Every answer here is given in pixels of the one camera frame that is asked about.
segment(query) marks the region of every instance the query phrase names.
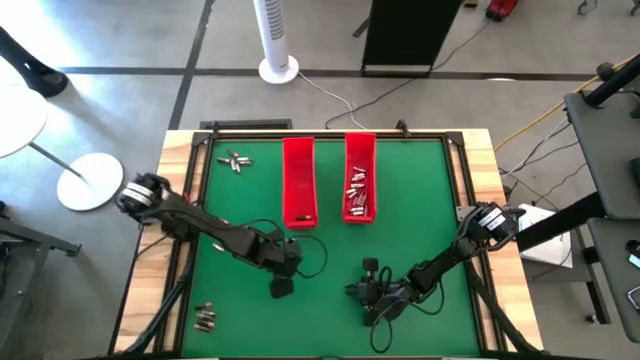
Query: red object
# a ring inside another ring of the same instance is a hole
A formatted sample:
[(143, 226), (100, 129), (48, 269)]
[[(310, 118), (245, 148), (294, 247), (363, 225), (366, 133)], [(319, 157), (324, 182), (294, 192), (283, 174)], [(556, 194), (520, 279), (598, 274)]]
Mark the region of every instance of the red object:
[(282, 140), (282, 217), (289, 229), (318, 225), (312, 137)]
[(486, 17), (496, 21), (502, 21), (511, 14), (518, 0), (491, 0), (487, 8)]
[[(376, 218), (376, 135), (370, 133), (347, 133), (345, 135), (345, 171), (344, 171), (344, 192), (342, 193), (342, 219), (346, 223), (371, 224)], [(358, 194), (366, 194), (367, 198), (364, 206), (367, 207), (365, 215), (352, 215), (351, 208), (357, 207), (353, 201), (358, 196), (349, 199), (346, 194), (354, 183), (352, 178), (361, 173), (354, 167), (366, 170), (364, 180), (356, 183), (364, 184), (358, 188)]]

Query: white base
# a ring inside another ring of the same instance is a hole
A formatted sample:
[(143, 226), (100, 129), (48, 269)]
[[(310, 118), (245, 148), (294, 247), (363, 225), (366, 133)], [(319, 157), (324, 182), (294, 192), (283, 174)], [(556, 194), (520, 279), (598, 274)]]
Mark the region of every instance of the white base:
[(83, 155), (70, 166), (84, 178), (68, 170), (60, 175), (58, 199), (71, 210), (86, 211), (106, 203), (118, 191), (124, 177), (122, 165), (109, 154)]
[(291, 55), (289, 55), (289, 68), (286, 71), (279, 73), (273, 72), (267, 59), (262, 60), (258, 67), (258, 72), (262, 80), (274, 85), (282, 85), (290, 82), (298, 76), (299, 70), (300, 65), (298, 65), (298, 60)]

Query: gray floor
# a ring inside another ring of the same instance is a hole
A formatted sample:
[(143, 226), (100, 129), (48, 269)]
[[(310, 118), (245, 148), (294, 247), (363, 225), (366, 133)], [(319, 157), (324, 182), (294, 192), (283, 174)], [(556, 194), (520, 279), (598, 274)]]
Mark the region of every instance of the gray floor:
[[(462, 9), (439, 61), (483, 23)], [(364, 37), (351, 33), (366, 18), (370, 0), (286, 0), (291, 53), (304, 69), (360, 67)], [(524, 0), (503, 23), (491, 23), (441, 71), (591, 73), (637, 51), (640, 18), (627, 15), (630, 0), (601, 1), (586, 17), (578, 0)], [(59, 67), (184, 67), (205, 0), (25, 0), (0, 2), (0, 24), (42, 61)], [(206, 29), (199, 68), (251, 68), (262, 60), (250, 0), (216, 0)], [(49, 122), (37, 142), (65, 160), (91, 151), (115, 155), (126, 177), (154, 171), (173, 111), (181, 76), (72, 75), (72, 85), (49, 100)], [(398, 79), (314, 78), (353, 105), (400, 84)], [(19, 82), (0, 59), (0, 84)], [(355, 114), (366, 127), (389, 128), (403, 118), (411, 127), (489, 128), (501, 140), (560, 101), (579, 83), (417, 80)], [(200, 121), (292, 118), (296, 128), (320, 128), (344, 112), (343, 103), (301, 79), (273, 87), (254, 77), (196, 76), (180, 128)], [(518, 163), (562, 119), (558, 113), (498, 153), (504, 168)], [(332, 123), (350, 128), (348, 118)], [(571, 130), (548, 149), (575, 141)], [(546, 192), (584, 162), (578, 147), (559, 152), (518, 176)], [(76, 259), (53, 254), (16, 353), (45, 359), (95, 356), (107, 350), (137, 235), (136, 225), (113, 206), (74, 213), (56, 199), (60, 169), (25, 149), (0, 160), (0, 199), (16, 221), (82, 243)], [(512, 179), (505, 179), (512, 184)], [(593, 191), (583, 169), (548, 198), (558, 207)], [(535, 200), (519, 186), (514, 204)], [(610, 295), (613, 325), (592, 327), (581, 284), (530, 286), (545, 348), (554, 354), (640, 359), (640, 346), (626, 340)]]

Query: green mat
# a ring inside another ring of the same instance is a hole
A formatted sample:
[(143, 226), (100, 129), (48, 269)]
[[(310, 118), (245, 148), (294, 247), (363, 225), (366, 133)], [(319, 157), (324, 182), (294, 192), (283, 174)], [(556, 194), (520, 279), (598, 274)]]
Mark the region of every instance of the green mat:
[[(344, 286), (363, 274), (362, 258), (377, 257), (394, 279), (413, 264), (434, 257), (456, 231), (454, 204), (444, 151), (439, 141), (379, 140), (377, 143), (378, 215), (372, 225), (347, 225), (341, 219), (344, 142), (316, 140), (315, 169), (319, 222), (309, 233), (329, 251), (326, 270), (305, 280), (294, 277), (295, 292), (281, 299), (269, 294), (271, 274), (248, 266), (212, 246), (202, 236), (198, 248), (185, 327), (186, 357), (373, 356), (362, 308), (344, 294)], [(234, 174), (213, 160), (207, 211), (234, 223), (269, 218), (282, 225), (282, 142), (218, 141), (214, 158), (233, 149), (254, 159)], [(258, 226), (269, 231), (269, 224)], [(313, 273), (322, 263), (319, 245), (300, 239), (300, 271)], [(473, 313), (462, 266), (443, 278), (442, 313), (426, 316), (408, 308), (393, 322), (388, 356), (477, 355)], [(193, 329), (195, 305), (213, 301), (217, 313), (211, 333)], [(440, 293), (422, 306), (433, 310)], [(376, 344), (388, 340), (385, 323)]]

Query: red bin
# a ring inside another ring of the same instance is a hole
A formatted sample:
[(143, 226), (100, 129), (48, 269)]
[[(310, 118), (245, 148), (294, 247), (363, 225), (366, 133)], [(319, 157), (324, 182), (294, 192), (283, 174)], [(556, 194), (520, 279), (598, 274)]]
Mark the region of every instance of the red bin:
[(344, 142), (345, 171), (342, 219), (346, 223), (371, 224), (378, 212), (376, 199), (376, 135), (371, 133), (347, 133)]
[(282, 140), (282, 217), (289, 229), (318, 225), (312, 137)]

